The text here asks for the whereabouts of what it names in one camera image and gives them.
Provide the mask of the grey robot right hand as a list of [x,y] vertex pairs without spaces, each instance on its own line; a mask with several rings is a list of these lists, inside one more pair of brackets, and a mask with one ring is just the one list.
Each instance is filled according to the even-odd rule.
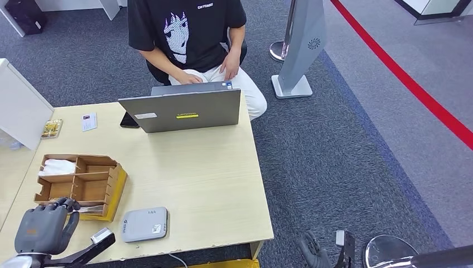
[[316,239],[315,234],[308,230],[301,234],[297,246],[305,261],[305,267],[310,268],[331,268],[327,251],[323,249]]

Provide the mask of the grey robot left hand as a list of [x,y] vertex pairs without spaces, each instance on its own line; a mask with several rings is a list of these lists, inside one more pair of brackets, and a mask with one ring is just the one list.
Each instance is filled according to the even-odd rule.
[[80,204],[62,197],[27,210],[15,237],[17,253],[58,255],[65,251],[79,223]]

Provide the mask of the person's left hand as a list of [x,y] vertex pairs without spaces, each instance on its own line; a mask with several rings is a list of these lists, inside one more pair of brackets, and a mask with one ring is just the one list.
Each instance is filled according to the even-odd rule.
[[221,67],[220,74],[224,74],[224,80],[232,80],[239,72],[240,68],[240,49],[231,49],[225,57]]

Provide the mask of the person's right hand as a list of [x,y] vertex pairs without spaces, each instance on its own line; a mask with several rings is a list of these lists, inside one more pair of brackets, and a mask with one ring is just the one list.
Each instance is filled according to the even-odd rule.
[[180,84],[196,84],[196,83],[202,83],[203,80],[199,77],[199,76],[196,76],[196,75],[193,75],[193,74],[190,74],[190,73],[186,73],[186,72],[181,72],[176,80],[180,83]]

